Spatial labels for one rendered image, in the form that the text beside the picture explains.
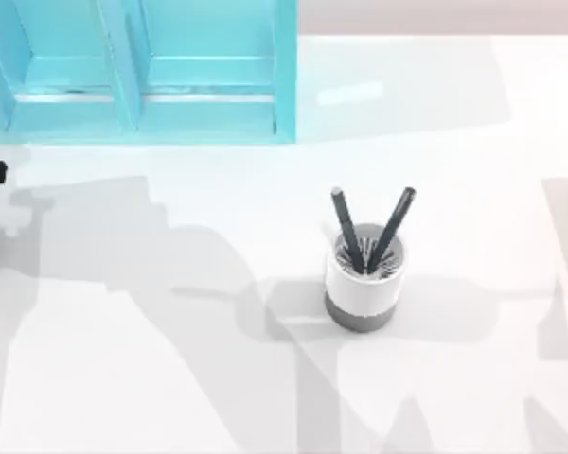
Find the white and grey pen holder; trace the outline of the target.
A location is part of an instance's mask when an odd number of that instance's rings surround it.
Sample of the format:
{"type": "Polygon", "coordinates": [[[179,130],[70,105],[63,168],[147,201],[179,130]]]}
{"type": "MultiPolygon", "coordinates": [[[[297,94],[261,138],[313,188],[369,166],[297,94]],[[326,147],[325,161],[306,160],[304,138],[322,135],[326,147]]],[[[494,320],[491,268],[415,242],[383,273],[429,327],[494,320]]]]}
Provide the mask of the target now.
{"type": "Polygon", "coordinates": [[[395,237],[380,267],[360,275],[344,252],[341,230],[330,234],[326,253],[324,292],[329,316],[344,329],[370,333],[385,326],[395,313],[408,263],[403,239],[395,237]]]}

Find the light blue rack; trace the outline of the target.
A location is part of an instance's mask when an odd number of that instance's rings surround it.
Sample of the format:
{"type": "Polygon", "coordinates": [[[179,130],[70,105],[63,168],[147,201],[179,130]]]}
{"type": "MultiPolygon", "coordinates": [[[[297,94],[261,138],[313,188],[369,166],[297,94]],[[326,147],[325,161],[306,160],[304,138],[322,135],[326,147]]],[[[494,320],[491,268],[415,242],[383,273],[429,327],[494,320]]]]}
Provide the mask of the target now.
{"type": "Polygon", "coordinates": [[[289,144],[299,0],[0,0],[0,144],[289,144]]]}

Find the black pen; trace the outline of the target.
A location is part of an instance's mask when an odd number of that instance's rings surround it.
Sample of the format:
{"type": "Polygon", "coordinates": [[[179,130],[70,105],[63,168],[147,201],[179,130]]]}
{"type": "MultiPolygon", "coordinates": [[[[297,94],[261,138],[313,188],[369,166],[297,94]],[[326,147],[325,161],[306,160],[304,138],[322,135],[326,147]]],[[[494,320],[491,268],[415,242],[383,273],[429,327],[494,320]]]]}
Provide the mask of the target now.
{"type": "Polygon", "coordinates": [[[414,187],[407,186],[402,191],[398,203],[394,208],[389,220],[387,221],[382,233],[376,243],[375,249],[372,251],[366,265],[366,272],[372,274],[380,262],[382,261],[389,245],[395,237],[397,230],[404,221],[410,206],[412,205],[417,191],[414,187]]]}
{"type": "Polygon", "coordinates": [[[346,250],[350,258],[353,270],[359,274],[364,273],[364,257],[360,249],[358,237],[355,233],[354,224],[346,203],[344,191],[336,186],[331,190],[331,199],[336,211],[337,219],[340,223],[343,238],[346,243],[346,250]]]}

